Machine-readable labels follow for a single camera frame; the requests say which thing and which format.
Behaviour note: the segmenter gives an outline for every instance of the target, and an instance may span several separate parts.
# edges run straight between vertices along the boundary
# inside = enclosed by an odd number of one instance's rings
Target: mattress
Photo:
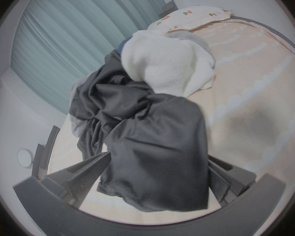
[[[257,180],[270,173],[286,183],[269,224],[295,190],[295,49],[268,29],[243,20],[212,23],[193,33],[208,42],[216,60],[213,86],[188,98],[205,116],[208,153],[255,172]],[[55,141],[48,173],[82,160],[70,126],[67,118]],[[116,222],[175,223],[220,208],[210,191],[207,210],[145,213],[119,197],[97,192],[98,182],[80,210]]]

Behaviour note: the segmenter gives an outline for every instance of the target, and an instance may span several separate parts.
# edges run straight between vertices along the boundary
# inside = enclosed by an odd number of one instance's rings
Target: white cloth
[[[140,30],[126,42],[121,63],[130,78],[155,93],[188,97],[212,86],[214,58],[191,40],[169,38],[160,30]]]

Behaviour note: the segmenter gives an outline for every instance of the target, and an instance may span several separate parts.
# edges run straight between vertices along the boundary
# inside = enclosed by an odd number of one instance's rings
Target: curtain
[[[75,80],[159,19],[163,0],[31,0],[19,22],[11,68],[47,103],[68,113]]]

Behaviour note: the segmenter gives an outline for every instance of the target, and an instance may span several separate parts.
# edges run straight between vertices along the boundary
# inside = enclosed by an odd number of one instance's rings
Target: floral pillow
[[[206,24],[230,18],[231,10],[223,10],[211,6],[191,6],[176,10],[147,28],[148,30],[195,30]]]

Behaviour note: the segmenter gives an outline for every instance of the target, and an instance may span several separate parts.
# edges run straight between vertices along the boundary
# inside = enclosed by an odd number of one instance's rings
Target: orange heart
[[[166,16],[166,17],[162,18],[162,21],[167,19],[167,18],[170,18],[170,16]]]

